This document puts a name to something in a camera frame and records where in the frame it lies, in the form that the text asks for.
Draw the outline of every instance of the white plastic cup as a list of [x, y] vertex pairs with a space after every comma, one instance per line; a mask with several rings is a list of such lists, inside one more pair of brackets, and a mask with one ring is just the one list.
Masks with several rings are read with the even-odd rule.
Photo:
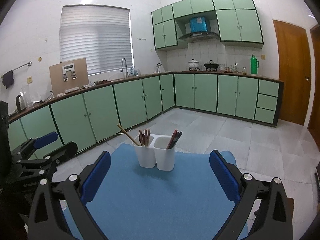
[[[135, 138], [135, 141], [139, 143], [139, 135]], [[149, 146], [147, 147], [137, 146], [134, 142], [132, 142], [139, 164], [143, 168], [151, 169], [156, 165], [155, 151], [153, 148], [150, 147], [152, 141], [153, 141], [153, 136], [150, 135]]]
[[161, 135], [153, 144], [157, 167], [161, 171], [172, 171], [174, 167], [174, 147], [166, 150], [171, 136]]

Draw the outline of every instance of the brown countertop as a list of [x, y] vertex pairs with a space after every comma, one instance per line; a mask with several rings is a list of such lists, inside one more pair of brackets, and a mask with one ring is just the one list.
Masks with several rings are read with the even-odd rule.
[[282, 82], [279, 79], [273, 79], [273, 78], [268, 78], [268, 77], [263, 77], [263, 76], [257, 76], [257, 75], [242, 75], [241, 73], [224, 73], [224, 72], [207, 72], [207, 71], [167, 71], [167, 72], [163, 72], [163, 73], [152, 73], [152, 74], [143, 74], [143, 75], [139, 75], [139, 76], [135, 76], [135, 77], [129, 77], [129, 78], [122, 78], [122, 79], [116, 79], [116, 80], [112, 80], [108, 83], [105, 84], [100, 84], [100, 85], [96, 85], [93, 87], [89, 87], [89, 88], [83, 88], [83, 89], [79, 89], [70, 93], [67, 93], [63, 96], [60, 97], [55, 97], [55, 98], [51, 98], [47, 101], [44, 101], [42, 103], [36, 103], [33, 104], [33, 106], [28, 107], [26, 110], [22, 111], [21, 113], [15, 113], [12, 114], [9, 118], [9, 123], [14, 122], [15, 120], [29, 114], [32, 113], [42, 107], [48, 106], [50, 104], [53, 104], [55, 102], [58, 102], [60, 100], [84, 93], [84, 92], [88, 92], [91, 90], [95, 90], [98, 88], [102, 88], [102, 87], [107, 87], [107, 86], [111, 86], [114, 84], [119, 84], [119, 83], [123, 83], [123, 82], [127, 82], [127, 81], [132, 81], [132, 80], [138, 80], [138, 79], [143, 79], [143, 78], [148, 78], [148, 77], [155, 77], [155, 76], [161, 76], [161, 75], [167, 75], [167, 74], [214, 74], [214, 75], [231, 75], [231, 76], [242, 76], [242, 77], [249, 77], [249, 78], [257, 78], [257, 79], [263, 79], [263, 80], [267, 80], [267, 81], [272, 81], [272, 82]]

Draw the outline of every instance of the light switch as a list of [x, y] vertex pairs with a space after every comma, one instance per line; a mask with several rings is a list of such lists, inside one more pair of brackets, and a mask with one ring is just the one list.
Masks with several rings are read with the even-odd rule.
[[27, 78], [27, 83], [28, 83], [28, 84], [32, 83], [32, 77], [28, 77], [28, 78]]

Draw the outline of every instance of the white roller blind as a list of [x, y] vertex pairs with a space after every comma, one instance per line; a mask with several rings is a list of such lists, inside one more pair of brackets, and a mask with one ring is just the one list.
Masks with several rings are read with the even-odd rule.
[[85, 57], [88, 74], [121, 68], [125, 57], [133, 67], [129, 10], [105, 6], [62, 8], [60, 60]]

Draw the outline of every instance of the silver bolt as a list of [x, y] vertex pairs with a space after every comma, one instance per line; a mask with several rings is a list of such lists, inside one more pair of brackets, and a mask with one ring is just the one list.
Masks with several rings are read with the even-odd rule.
[[71, 181], [75, 181], [77, 178], [78, 178], [78, 175], [76, 175], [76, 174], [72, 174], [69, 176], [69, 180], [71, 180]]
[[251, 176], [249, 173], [245, 173], [245, 174], [243, 175], [243, 177], [244, 177], [246, 180], [252, 179], [252, 176]]
[[279, 179], [279, 178], [274, 178], [273, 180], [275, 181], [276, 184], [280, 184], [281, 183], [281, 179]]
[[41, 179], [40, 184], [45, 185], [45, 184], [47, 184], [47, 182], [48, 182], [47, 179]]

